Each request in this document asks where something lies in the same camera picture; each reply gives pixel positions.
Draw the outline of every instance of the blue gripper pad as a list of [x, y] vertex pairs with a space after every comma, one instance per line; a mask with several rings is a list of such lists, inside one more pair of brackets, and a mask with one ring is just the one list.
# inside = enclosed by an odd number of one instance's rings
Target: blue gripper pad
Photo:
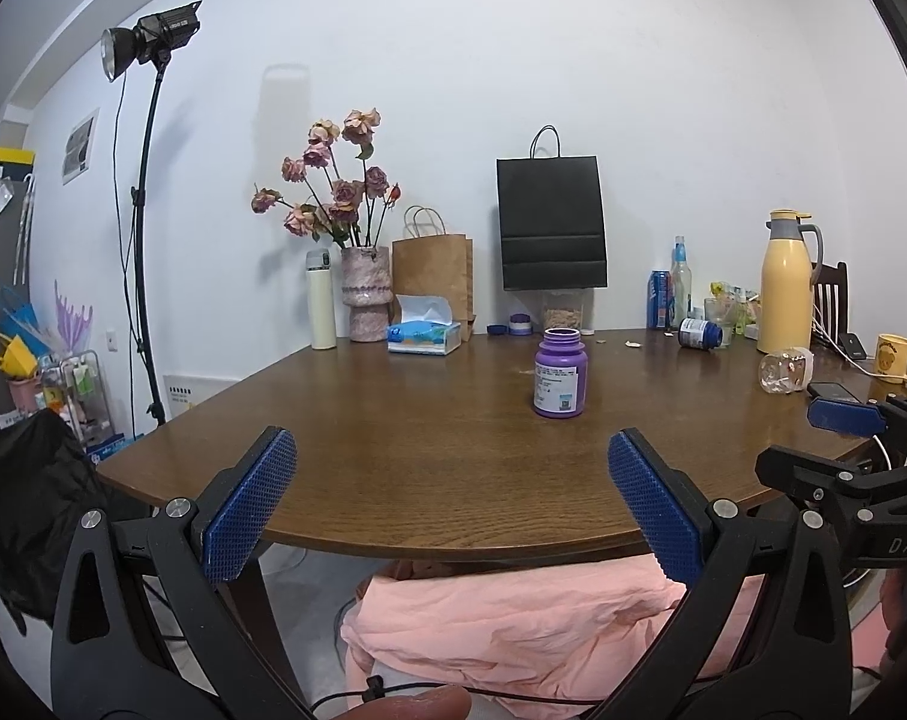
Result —
[[201, 567], [211, 583], [233, 581], [263, 533], [297, 469], [289, 431], [270, 427], [232, 469], [221, 471], [197, 498]]
[[663, 573], [695, 584], [713, 546], [707, 499], [685, 474], [666, 466], [636, 428], [612, 437], [607, 467]]
[[821, 397], [807, 406], [807, 422], [822, 430], [862, 439], [881, 435], [887, 429], [887, 422], [876, 406]]

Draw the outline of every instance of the tissue pack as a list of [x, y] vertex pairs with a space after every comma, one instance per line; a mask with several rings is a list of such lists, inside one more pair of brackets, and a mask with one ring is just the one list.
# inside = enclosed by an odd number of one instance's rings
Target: tissue pack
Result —
[[397, 295], [401, 320], [388, 327], [388, 351], [446, 355], [460, 346], [460, 322], [435, 295]]

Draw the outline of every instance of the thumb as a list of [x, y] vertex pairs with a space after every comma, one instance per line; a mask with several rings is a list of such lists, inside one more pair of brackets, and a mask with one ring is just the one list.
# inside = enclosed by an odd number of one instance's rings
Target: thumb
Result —
[[466, 720], [470, 693], [455, 685], [416, 696], [380, 698], [341, 714], [337, 720]]

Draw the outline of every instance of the yellow thermos jug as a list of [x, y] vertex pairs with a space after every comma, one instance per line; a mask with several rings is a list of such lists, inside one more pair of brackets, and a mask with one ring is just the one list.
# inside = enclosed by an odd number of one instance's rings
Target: yellow thermos jug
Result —
[[[762, 304], [757, 348], [769, 354], [791, 346], [810, 348], [813, 319], [813, 285], [823, 266], [823, 235], [816, 224], [801, 224], [810, 214], [780, 209], [770, 212], [770, 242], [761, 271]], [[804, 233], [816, 234], [816, 265]]]

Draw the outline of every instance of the energy drink can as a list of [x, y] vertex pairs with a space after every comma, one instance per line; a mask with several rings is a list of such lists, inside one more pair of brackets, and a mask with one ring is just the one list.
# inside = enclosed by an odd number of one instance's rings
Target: energy drink can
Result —
[[653, 271], [647, 282], [647, 327], [666, 330], [671, 322], [671, 271]]

